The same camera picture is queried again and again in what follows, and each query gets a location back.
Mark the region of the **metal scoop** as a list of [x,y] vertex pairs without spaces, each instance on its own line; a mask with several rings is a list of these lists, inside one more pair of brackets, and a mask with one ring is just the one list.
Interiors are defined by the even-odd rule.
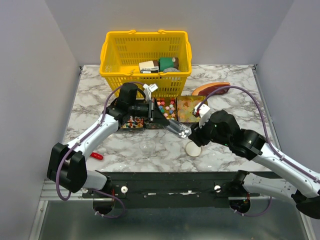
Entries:
[[192,133],[190,127],[174,119],[169,119],[168,125],[165,125],[164,128],[180,139],[186,139]]

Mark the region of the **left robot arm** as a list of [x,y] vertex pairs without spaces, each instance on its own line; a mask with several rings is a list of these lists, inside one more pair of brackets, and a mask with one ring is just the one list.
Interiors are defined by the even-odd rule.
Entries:
[[169,120],[162,114],[152,93],[158,89],[154,83],[126,82],[116,88],[118,97],[110,102],[105,101],[102,114],[80,136],[66,144],[56,143],[50,154],[47,178],[55,182],[58,196],[62,196],[60,188],[70,193],[80,189],[93,189],[101,198],[107,197],[111,191],[108,177],[97,171],[87,170],[86,161],[92,152],[110,135],[116,133],[131,117],[150,120],[162,126],[168,126]]

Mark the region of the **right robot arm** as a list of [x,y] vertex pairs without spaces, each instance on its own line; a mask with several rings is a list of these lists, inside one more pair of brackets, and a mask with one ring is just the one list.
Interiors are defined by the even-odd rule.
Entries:
[[238,157],[258,163],[280,179],[263,179],[241,172],[241,178],[230,183],[230,191],[241,196],[259,193],[287,200],[304,215],[320,218],[320,174],[298,163],[276,148],[270,140],[254,130],[241,129],[235,117],[224,110],[194,109],[199,122],[191,126],[188,137],[198,147],[213,142],[228,147]]

